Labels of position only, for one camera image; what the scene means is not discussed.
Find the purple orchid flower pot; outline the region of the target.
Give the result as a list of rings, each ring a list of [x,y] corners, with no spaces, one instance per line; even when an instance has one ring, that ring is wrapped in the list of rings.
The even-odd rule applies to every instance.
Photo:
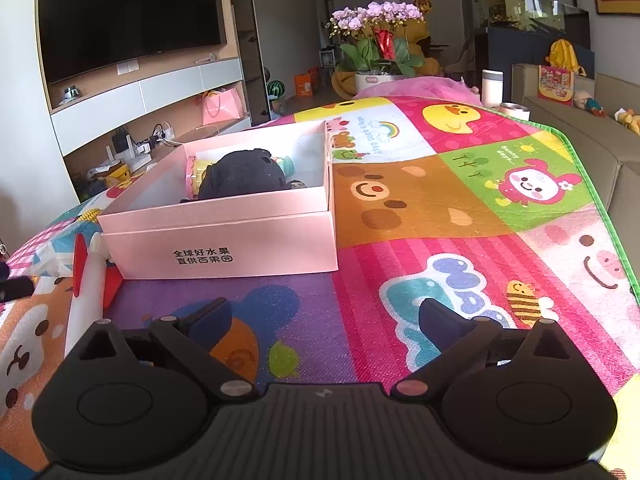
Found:
[[[326,28],[340,43],[341,61],[331,78],[336,93],[350,99],[370,84],[436,74],[438,63],[421,47],[430,38],[426,12],[393,1],[333,11]]]

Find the yellow pink toy in box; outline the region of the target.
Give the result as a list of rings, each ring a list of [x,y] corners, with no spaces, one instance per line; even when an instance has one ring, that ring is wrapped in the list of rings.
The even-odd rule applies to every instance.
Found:
[[[198,159],[195,156],[190,156],[186,160],[186,194],[189,198],[198,197],[205,171],[213,164],[212,160]]]

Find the watermelon ball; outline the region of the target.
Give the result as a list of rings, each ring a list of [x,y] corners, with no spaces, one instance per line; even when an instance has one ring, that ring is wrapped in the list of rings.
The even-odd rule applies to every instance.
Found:
[[[281,99],[285,94],[285,84],[280,80],[270,80],[267,84],[267,96],[270,100]]]

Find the beige sofa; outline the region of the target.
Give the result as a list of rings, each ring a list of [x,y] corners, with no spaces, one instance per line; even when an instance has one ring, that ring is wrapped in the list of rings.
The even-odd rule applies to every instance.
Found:
[[[639,110],[639,86],[597,74],[575,78],[575,89],[593,96],[605,109],[597,117],[576,106],[538,96],[539,67],[515,64],[511,98],[530,110],[530,120],[562,131],[573,144],[613,221],[632,268],[639,270],[639,136],[616,122],[620,110]]]

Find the black plush cat toy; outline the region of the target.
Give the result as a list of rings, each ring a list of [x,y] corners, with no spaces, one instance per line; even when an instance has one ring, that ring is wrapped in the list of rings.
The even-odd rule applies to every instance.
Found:
[[[186,194],[182,202],[292,190],[295,181],[288,180],[283,169],[286,165],[292,168],[293,163],[273,157],[263,148],[233,151],[206,169],[198,197]]]

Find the colourful cartoon play mat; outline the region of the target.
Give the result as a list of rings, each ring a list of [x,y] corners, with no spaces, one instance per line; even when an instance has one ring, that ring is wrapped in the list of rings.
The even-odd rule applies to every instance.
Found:
[[[333,272],[124,280],[64,356],[73,277],[1,306],[6,479],[634,479],[639,282],[564,134],[465,102],[376,96],[270,126],[332,136]],[[150,324],[216,298],[217,401]],[[429,401],[420,305],[502,325]]]

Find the orange paper bag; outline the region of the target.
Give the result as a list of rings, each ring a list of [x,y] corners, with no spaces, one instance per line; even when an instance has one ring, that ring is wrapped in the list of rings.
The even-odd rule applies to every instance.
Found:
[[[295,94],[299,98],[306,98],[314,95],[314,75],[303,73],[294,77]]]

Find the blue white mask package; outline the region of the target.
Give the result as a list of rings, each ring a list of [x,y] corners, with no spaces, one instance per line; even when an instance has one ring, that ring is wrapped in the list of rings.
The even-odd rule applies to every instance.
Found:
[[[81,235],[89,245],[97,232],[101,232],[101,228],[96,221],[76,219],[70,222],[36,249],[27,274],[36,278],[71,278],[74,273],[76,237]]]

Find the colourful gift bag on sofa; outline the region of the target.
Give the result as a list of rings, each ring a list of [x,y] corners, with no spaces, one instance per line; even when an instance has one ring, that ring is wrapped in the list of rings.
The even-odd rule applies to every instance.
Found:
[[[572,106],[575,75],[570,70],[553,66],[538,66],[537,93],[541,99]]]

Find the black television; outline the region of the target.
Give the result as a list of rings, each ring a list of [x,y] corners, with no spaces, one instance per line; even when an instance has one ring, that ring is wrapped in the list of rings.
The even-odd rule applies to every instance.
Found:
[[[38,0],[47,81],[226,42],[221,0]]]

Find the white red toy rocket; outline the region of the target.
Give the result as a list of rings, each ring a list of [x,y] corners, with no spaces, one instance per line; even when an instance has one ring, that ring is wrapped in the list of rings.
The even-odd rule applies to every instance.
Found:
[[[122,281],[117,266],[108,263],[111,255],[101,233],[89,243],[78,234],[74,248],[73,290],[70,300],[64,356],[73,350],[81,336],[97,320],[104,318]]]

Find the white TV cabinet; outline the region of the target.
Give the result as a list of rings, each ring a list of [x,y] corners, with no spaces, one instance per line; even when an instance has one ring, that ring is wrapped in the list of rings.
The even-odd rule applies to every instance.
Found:
[[[91,167],[96,142],[110,132],[244,79],[232,0],[221,0],[224,44],[133,58],[58,82],[47,81],[44,74],[38,0],[34,3],[37,60],[55,142],[53,159],[65,183],[75,171]]]

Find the pink cardboard box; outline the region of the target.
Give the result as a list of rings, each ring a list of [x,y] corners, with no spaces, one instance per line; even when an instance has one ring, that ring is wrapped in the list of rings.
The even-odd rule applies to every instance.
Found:
[[[264,148],[292,162],[297,190],[189,200],[192,162]],[[183,144],[135,180],[99,216],[127,280],[247,278],[337,270],[332,136],[323,120]]]

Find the pink gift bag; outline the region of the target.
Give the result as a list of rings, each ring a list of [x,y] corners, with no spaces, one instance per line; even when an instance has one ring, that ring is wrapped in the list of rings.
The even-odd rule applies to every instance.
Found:
[[[244,107],[235,88],[209,90],[201,98],[202,125],[230,122],[244,116]]]

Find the white cylindrical speaker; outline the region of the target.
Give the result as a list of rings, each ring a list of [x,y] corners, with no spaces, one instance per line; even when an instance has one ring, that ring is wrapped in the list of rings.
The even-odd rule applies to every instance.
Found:
[[[503,72],[482,70],[482,90],[480,97],[486,108],[497,108],[503,101]]]

